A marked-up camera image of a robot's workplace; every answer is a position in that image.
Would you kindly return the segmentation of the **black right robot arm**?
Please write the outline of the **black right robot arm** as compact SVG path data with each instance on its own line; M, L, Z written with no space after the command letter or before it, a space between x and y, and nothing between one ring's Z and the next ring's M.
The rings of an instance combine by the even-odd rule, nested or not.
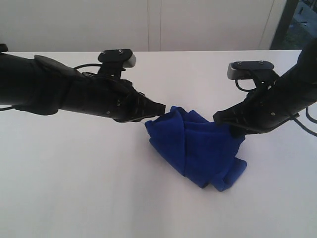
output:
M238 83L252 80L244 101L213 115L217 124L228 124L234 137L268 133L284 123L298 121L299 112L317 101L317 41L300 52L296 64L279 76L265 60L236 61L227 77Z

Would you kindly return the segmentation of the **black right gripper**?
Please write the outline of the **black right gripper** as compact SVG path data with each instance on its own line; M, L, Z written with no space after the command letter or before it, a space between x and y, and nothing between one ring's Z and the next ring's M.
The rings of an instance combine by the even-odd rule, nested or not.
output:
M239 104L213 115L214 122L230 124L232 137L268 133L299 116L300 89L297 85L274 85L249 93Z

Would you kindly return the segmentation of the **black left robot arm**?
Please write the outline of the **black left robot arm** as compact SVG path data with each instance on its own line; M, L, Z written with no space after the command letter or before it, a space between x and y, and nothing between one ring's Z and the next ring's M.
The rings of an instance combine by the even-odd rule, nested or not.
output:
M122 79L135 66L130 49L105 50L95 64L97 73L81 72L51 58L35 55L26 59L0 46L1 110L18 110L42 116L59 110L113 119L119 123L139 122L162 116L165 105L137 91Z

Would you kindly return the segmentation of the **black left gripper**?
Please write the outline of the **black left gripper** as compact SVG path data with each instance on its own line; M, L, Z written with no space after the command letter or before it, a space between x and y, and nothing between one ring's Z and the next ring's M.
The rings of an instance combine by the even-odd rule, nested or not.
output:
M165 105L139 93L133 83L115 77L73 77L56 81L58 107L64 111L141 122L165 114Z

